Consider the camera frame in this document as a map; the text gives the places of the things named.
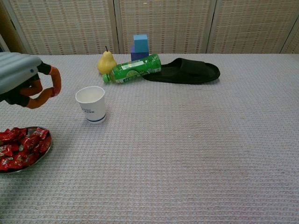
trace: blue toy block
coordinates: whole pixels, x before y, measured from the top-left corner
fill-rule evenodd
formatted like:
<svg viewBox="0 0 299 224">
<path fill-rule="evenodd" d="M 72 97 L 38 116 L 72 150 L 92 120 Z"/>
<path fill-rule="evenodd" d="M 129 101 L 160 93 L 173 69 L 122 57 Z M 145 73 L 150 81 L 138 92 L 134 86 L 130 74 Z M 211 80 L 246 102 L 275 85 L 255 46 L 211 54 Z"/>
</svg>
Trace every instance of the blue toy block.
<svg viewBox="0 0 299 224">
<path fill-rule="evenodd" d="M 134 45 L 131 46 L 131 61 L 139 60 L 141 58 L 149 56 L 149 51 L 147 52 L 141 52 L 141 53 L 136 53 Z"/>
<path fill-rule="evenodd" d="M 148 36 L 146 34 L 134 35 L 135 53 L 149 51 Z"/>
</svg>

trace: black slipper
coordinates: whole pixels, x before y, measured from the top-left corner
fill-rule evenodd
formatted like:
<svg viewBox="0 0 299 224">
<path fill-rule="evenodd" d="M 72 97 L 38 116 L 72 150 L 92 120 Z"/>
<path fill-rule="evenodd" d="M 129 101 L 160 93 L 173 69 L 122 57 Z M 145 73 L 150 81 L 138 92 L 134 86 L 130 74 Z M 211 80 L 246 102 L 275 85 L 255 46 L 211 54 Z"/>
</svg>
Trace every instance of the black slipper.
<svg viewBox="0 0 299 224">
<path fill-rule="evenodd" d="M 153 82 L 177 84 L 202 84 L 214 81 L 220 76 L 217 66 L 201 61 L 177 58 L 162 65 L 161 71 L 146 74 L 144 79 Z"/>
</svg>

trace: white paper cup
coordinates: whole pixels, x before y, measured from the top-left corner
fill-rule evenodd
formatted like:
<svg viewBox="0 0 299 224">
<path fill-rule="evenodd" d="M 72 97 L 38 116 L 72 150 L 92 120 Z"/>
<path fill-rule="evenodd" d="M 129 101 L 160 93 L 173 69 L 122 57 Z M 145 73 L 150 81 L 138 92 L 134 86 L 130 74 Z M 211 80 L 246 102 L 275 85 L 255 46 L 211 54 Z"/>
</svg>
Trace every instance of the white paper cup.
<svg viewBox="0 0 299 224">
<path fill-rule="evenodd" d="M 106 118 L 105 90 L 98 86 L 88 86 L 76 93 L 86 119 L 92 124 L 102 123 Z"/>
</svg>

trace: purple toy block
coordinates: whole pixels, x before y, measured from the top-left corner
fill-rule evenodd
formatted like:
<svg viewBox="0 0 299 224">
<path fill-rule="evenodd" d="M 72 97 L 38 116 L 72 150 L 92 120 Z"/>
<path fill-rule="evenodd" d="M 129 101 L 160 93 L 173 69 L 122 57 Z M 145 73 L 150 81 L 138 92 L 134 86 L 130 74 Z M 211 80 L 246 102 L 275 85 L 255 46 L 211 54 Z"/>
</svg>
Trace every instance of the purple toy block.
<svg viewBox="0 0 299 224">
<path fill-rule="evenodd" d="M 131 46 L 131 61 L 139 60 L 141 58 L 149 56 L 149 51 L 136 53 L 134 45 Z"/>
</svg>

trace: woven room divider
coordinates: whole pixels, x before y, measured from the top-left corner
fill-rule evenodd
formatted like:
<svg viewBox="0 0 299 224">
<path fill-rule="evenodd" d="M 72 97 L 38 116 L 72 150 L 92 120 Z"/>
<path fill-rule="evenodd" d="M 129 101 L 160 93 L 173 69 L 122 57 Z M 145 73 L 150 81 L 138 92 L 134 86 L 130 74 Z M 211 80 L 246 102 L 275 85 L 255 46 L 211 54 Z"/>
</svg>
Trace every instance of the woven room divider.
<svg viewBox="0 0 299 224">
<path fill-rule="evenodd" d="M 286 43 L 286 48 L 282 53 L 299 54 L 299 17 L 288 39 L 289 41 Z"/>
<path fill-rule="evenodd" d="M 147 34 L 152 53 L 205 53 L 213 0 L 114 0 L 120 7 L 124 53 L 134 34 Z"/>
<path fill-rule="evenodd" d="M 111 24 L 115 21 L 110 20 L 107 0 L 10 0 L 10 3 L 33 54 L 99 54 L 105 51 L 105 46 L 118 53 L 116 27 Z"/>
<path fill-rule="evenodd" d="M 207 53 L 280 53 L 299 0 L 217 0 Z"/>
<path fill-rule="evenodd" d="M 5 40 L 6 45 L 10 48 L 10 51 L 17 51 L 25 53 L 26 50 L 19 38 L 17 31 L 14 29 L 10 22 L 9 15 L 5 9 L 3 1 L 0 0 L 0 33 L 2 38 Z"/>
<path fill-rule="evenodd" d="M 29 53 L 298 53 L 299 0 L 6 0 Z"/>
</svg>

